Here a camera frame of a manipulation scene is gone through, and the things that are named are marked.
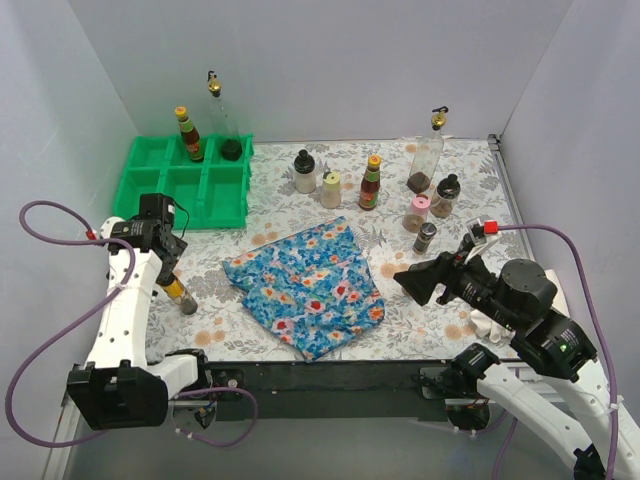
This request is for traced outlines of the yellow-label spice tube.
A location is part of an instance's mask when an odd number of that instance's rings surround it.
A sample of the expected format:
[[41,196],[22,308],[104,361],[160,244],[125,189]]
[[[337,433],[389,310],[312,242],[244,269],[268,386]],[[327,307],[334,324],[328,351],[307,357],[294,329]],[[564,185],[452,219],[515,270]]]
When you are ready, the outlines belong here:
[[164,280],[159,280],[158,285],[184,315],[193,315],[197,312],[198,303],[174,273],[168,275]]

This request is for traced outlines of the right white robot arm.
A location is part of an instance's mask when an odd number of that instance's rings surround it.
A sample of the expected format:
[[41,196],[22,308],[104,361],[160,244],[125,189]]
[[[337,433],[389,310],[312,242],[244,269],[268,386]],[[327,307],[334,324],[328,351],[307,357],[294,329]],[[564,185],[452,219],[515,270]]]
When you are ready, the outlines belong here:
[[419,305],[460,299],[512,331],[511,348],[568,407],[563,412],[517,378],[486,347],[474,343],[444,371],[450,395],[481,395],[528,427],[573,470],[576,479],[636,479],[639,426],[624,406],[613,407],[595,346],[581,327],[554,308],[556,285],[535,262],[510,260],[499,274],[480,257],[443,252],[395,274]]

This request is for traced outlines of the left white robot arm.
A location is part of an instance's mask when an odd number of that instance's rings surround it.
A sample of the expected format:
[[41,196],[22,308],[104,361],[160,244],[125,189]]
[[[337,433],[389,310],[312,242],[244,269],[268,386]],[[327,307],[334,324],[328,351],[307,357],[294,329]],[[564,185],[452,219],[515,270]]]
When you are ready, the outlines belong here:
[[161,194],[143,194],[139,211],[124,220],[107,219],[108,290],[94,345],[83,367],[71,371],[67,391],[95,431],[159,426],[170,399],[180,392],[205,398],[213,386],[201,349],[167,354],[151,365],[146,358],[146,329],[153,293],[163,290],[184,315],[198,304],[175,274],[186,242],[174,235],[176,203]]

